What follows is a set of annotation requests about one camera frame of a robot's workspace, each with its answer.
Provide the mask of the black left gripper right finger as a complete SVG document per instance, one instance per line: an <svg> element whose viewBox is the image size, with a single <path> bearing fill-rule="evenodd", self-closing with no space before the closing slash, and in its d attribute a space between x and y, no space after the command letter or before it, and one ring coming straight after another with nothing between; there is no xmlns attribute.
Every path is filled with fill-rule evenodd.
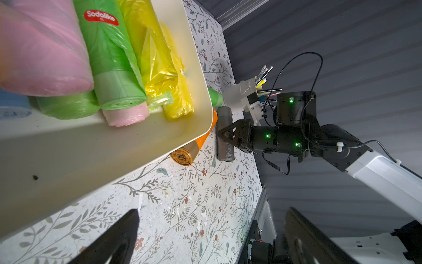
<svg viewBox="0 0 422 264"><path fill-rule="evenodd" d="M294 264L357 263L293 207L285 216L285 235Z"/></svg>

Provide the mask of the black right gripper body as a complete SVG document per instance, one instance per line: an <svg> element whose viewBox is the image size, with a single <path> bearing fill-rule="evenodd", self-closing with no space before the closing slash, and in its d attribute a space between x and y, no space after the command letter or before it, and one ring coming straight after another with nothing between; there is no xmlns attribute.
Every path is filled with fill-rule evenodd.
<svg viewBox="0 0 422 264"><path fill-rule="evenodd" d="M278 152L294 157L308 156L308 141L294 126L254 126L250 119L237 121L237 148L252 152Z"/></svg>

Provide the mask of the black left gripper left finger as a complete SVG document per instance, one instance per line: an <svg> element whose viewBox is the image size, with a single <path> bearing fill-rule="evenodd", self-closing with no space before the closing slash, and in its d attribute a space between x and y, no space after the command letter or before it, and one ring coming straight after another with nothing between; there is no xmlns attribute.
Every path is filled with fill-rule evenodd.
<svg viewBox="0 0 422 264"><path fill-rule="evenodd" d="M72 264L129 264L139 227L139 215L129 210L104 234L71 260Z"/></svg>

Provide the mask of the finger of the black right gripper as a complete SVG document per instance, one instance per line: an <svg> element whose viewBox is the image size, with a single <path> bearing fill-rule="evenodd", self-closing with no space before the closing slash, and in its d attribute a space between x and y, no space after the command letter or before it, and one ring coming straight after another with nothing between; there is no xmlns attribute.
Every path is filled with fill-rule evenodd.
<svg viewBox="0 0 422 264"><path fill-rule="evenodd" d="M241 145L245 120L240 119L227 127L218 130L217 136L230 145Z"/></svg>

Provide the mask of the orange trash bag roll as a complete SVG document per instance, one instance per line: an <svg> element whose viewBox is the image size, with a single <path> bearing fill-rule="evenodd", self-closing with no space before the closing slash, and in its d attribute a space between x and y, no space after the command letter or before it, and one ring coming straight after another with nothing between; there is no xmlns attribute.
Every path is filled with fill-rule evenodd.
<svg viewBox="0 0 422 264"><path fill-rule="evenodd" d="M213 110L213 122L211 125L210 130L205 133L203 136L199 137L198 139L186 144L185 146L173 151L170 156L177 164L182 166L191 166L197 157L199 151L201 150L202 146L204 145L206 139L208 138L209 134L214 129L216 123L218 121L218 115L216 110Z"/></svg>

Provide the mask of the yellow trash bag roll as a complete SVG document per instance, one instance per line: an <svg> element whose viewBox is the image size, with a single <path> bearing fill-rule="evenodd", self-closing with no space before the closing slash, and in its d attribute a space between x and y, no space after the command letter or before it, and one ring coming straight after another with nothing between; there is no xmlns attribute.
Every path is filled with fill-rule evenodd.
<svg viewBox="0 0 422 264"><path fill-rule="evenodd" d="M159 23L166 43L170 49L172 62L178 74L178 82L170 91L173 97L173 103L163 105L163 111L166 118L170 121L175 121L178 118L193 113L195 108L188 86L188 80L184 73L185 66L175 46L173 35L165 23Z"/></svg>
<svg viewBox="0 0 422 264"><path fill-rule="evenodd" d="M147 95L170 92L178 83L178 73L151 1L118 3Z"/></svg>

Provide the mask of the green labelled trash bag roll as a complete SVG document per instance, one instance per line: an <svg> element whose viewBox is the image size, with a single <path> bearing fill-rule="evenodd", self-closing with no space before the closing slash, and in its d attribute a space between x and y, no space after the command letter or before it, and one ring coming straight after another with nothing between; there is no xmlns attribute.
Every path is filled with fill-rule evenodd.
<svg viewBox="0 0 422 264"><path fill-rule="evenodd" d="M74 1L103 110L145 103L147 95L118 1Z"/></svg>

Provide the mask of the light green trash bag roll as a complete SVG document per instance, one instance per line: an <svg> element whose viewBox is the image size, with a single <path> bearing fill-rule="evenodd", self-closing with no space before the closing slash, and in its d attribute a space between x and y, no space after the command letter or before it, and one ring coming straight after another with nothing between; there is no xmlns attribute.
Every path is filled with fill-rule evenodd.
<svg viewBox="0 0 422 264"><path fill-rule="evenodd" d="M147 95L147 105L150 112L158 110L163 105L171 105L174 103L171 92L164 93L157 97Z"/></svg>
<svg viewBox="0 0 422 264"><path fill-rule="evenodd" d="M40 111L60 120L91 116L100 110L94 91L55 97L35 97Z"/></svg>

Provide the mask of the white blue trash bag roll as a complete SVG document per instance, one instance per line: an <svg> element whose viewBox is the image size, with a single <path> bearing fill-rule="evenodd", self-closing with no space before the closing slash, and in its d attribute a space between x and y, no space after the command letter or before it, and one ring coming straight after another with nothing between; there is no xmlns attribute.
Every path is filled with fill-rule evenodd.
<svg viewBox="0 0 422 264"><path fill-rule="evenodd" d="M32 114L27 96L1 90L1 121L24 118Z"/></svg>

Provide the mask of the pink trash bag roll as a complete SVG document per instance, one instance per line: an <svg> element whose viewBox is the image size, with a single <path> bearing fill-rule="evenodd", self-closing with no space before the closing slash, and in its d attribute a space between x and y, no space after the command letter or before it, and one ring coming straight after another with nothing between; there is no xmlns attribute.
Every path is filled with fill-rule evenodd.
<svg viewBox="0 0 422 264"><path fill-rule="evenodd" d="M117 128L142 122L149 117L149 110L146 102L122 110L102 110L102 113L108 125Z"/></svg>
<svg viewBox="0 0 422 264"><path fill-rule="evenodd" d="M40 97L93 90L73 1L1 1L1 89Z"/></svg>

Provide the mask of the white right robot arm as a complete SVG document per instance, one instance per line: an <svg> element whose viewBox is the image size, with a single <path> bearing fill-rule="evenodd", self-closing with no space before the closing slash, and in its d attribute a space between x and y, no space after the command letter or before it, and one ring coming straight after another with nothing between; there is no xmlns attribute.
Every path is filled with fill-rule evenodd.
<svg viewBox="0 0 422 264"><path fill-rule="evenodd" d="M238 258L241 264L419 264L422 261L422 179L349 132L317 120L314 91L278 95L274 126L240 119L218 136L246 153L278 152L302 162L318 157L375 190L413 217L390 233L330 238L293 207L285 216L285 233L272 243L261 240L253 222Z"/></svg>

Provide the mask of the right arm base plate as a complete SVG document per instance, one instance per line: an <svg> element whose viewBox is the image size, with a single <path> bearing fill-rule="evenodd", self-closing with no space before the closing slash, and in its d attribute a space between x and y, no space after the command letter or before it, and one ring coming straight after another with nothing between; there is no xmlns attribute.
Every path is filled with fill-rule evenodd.
<svg viewBox="0 0 422 264"><path fill-rule="evenodd" d="M272 243L261 239L258 221L253 220L237 259L237 264L292 264L284 234Z"/></svg>

